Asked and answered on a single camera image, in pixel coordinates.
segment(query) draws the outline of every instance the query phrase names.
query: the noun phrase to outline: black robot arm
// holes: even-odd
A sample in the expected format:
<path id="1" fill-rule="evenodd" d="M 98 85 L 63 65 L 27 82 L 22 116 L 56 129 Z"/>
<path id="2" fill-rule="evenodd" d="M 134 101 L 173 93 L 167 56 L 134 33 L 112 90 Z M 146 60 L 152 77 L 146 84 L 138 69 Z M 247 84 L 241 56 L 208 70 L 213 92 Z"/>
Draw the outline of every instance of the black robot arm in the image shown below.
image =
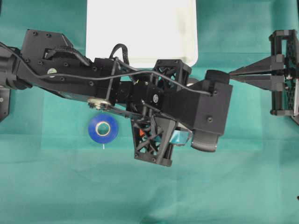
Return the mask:
<path id="1" fill-rule="evenodd" d="M 119 48 L 124 62 L 113 57 Z M 0 120 L 9 114 L 11 89 L 37 86 L 129 118 L 134 157 L 171 166 L 174 145 L 184 144 L 171 141 L 176 131 L 193 136 L 193 148 L 214 152 L 227 120 L 229 74 L 208 70 L 202 81 L 189 79 L 190 74 L 181 60 L 157 60 L 152 70 L 135 69 L 123 44 L 109 58 L 92 62 L 63 34 L 28 30 L 21 50 L 0 43 Z M 124 76 L 130 81 L 122 81 Z"/>

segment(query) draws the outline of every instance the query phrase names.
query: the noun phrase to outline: roll of tape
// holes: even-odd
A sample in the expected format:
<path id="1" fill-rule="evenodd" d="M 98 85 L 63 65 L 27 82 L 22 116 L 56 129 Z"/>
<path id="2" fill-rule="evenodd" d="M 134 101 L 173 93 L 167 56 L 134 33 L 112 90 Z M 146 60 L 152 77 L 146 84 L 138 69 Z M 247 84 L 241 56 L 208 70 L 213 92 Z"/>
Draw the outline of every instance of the roll of tape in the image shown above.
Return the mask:
<path id="1" fill-rule="evenodd" d="M 107 128 L 105 133 L 99 131 L 101 125 L 104 125 Z M 95 142 L 107 144 L 116 138 L 118 134 L 118 125 L 113 117 L 106 114 L 100 114 L 91 119 L 88 126 L 88 133 Z"/>

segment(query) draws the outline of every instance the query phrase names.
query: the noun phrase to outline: teal fabric surface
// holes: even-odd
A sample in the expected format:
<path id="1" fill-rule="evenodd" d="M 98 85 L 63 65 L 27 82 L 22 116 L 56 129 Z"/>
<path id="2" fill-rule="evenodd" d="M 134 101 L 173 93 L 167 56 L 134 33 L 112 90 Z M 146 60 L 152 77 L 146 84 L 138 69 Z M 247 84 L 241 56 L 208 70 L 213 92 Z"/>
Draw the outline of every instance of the teal fabric surface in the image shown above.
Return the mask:
<path id="1" fill-rule="evenodd" d="M 198 0 L 197 14 L 198 79 L 263 59 L 274 30 L 299 29 L 296 0 Z M 84 0 L 2 1 L 0 41 L 11 46 L 41 29 L 64 33 L 84 53 L 85 26 Z M 127 119 L 115 116 L 119 135 L 103 150 L 88 136 L 98 112 L 86 103 L 13 91 L 0 124 L 0 223 L 299 223 L 299 126 L 270 115 L 269 92 L 231 84 L 217 152 L 175 147 L 171 168 L 134 160 Z"/>

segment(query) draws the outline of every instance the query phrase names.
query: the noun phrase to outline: white box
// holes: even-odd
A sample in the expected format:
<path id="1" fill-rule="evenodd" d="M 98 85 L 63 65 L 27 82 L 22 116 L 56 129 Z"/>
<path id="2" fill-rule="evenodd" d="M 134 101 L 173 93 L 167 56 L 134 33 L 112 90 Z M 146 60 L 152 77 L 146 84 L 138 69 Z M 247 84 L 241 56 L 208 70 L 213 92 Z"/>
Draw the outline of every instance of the white box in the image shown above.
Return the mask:
<path id="1" fill-rule="evenodd" d="M 87 0 L 86 56 L 109 57 L 128 47 L 130 65 L 152 68 L 157 59 L 198 59 L 196 0 Z M 115 56 L 121 57 L 121 50 Z"/>

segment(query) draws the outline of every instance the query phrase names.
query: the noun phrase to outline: wire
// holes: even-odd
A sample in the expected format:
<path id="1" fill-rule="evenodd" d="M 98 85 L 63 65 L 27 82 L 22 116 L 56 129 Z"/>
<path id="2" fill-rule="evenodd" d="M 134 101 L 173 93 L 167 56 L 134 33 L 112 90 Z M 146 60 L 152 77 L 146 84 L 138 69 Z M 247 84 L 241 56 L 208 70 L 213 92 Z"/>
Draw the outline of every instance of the wire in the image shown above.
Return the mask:
<path id="1" fill-rule="evenodd" d="M 116 44 L 115 45 L 115 47 L 112 49 L 112 52 L 111 52 L 111 54 L 110 54 L 110 59 L 112 59 L 113 58 L 113 55 L 116 53 L 116 51 L 118 50 L 118 49 L 120 49 L 121 48 L 121 50 L 122 50 L 122 58 L 123 58 L 123 61 L 124 61 L 124 63 L 126 63 L 126 64 L 130 64 L 129 63 L 129 58 L 128 58 L 128 48 L 127 48 L 127 46 L 126 45 L 124 45 L 124 44 L 122 44 L 122 43 L 118 43 L 118 44 Z"/>
<path id="2" fill-rule="evenodd" d="M 78 79 L 85 79 L 85 80 L 101 81 L 101 80 L 108 80 L 111 78 L 120 78 L 120 77 L 125 77 L 125 76 L 135 76 L 135 75 L 141 75 L 141 74 L 147 74 L 147 75 L 154 74 L 154 75 L 159 76 L 163 79 L 166 79 L 166 80 L 174 83 L 175 85 L 177 85 L 185 90 L 188 90 L 190 92 L 201 93 L 201 94 L 208 95 L 208 96 L 212 95 L 211 93 L 209 93 L 207 91 L 190 89 L 189 87 L 186 87 L 185 85 L 182 85 L 181 83 L 179 83 L 175 80 L 172 80 L 171 78 L 167 77 L 166 75 L 163 75 L 163 74 L 161 74 L 157 71 L 153 71 L 153 70 L 139 70 L 139 71 L 135 71 L 135 72 L 123 73 L 123 74 L 119 74 L 119 75 L 106 76 L 106 77 L 84 77 L 84 76 L 65 74 L 65 73 L 51 73 L 51 74 L 46 74 L 46 75 L 40 76 L 25 62 L 25 60 L 20 55 L 18 55 L 13 50 L 11 50 L 7 45 L 0 42 L 0 46 L 3 47 L 4 49 L 6 49 L 9 53 L 16 56 L 24 64 L 24 66 L 32 73 L 32 75 L 34 75 L 36 78 L 39 78 L 39 79 L 45 79 L 45 78 L 49 78 L 49 77 L 53 77 L 53 76 L 54 77 L 58 76 L 58 77 L 71 77 L 71 78 L 78 78 Z M 118 60 L 118 62 L 121 65 L 131 69 L 131 66 L 125 64 L 124 62 L 122 62 L 120 60 Z"/>
<path id="3" fill-rule="evenodd" d="M 124 63 L 124 62 L 122 62 L 118 57 L 116 57 L 115 60 L 116 60 L 119 64 L 121 64 L 122 66 L 124 66 L 124 67 L 126 67 L 126 68 L 128 68 L 128 69 L 131 69 L 131 70 L 133 70 L 133 71 L 140 71 L 139 69 L 136 69 L 136 68 L 134 68 L 134 67 L 132 67 L 132 66 L 130 66 L 130 65 Z"/>

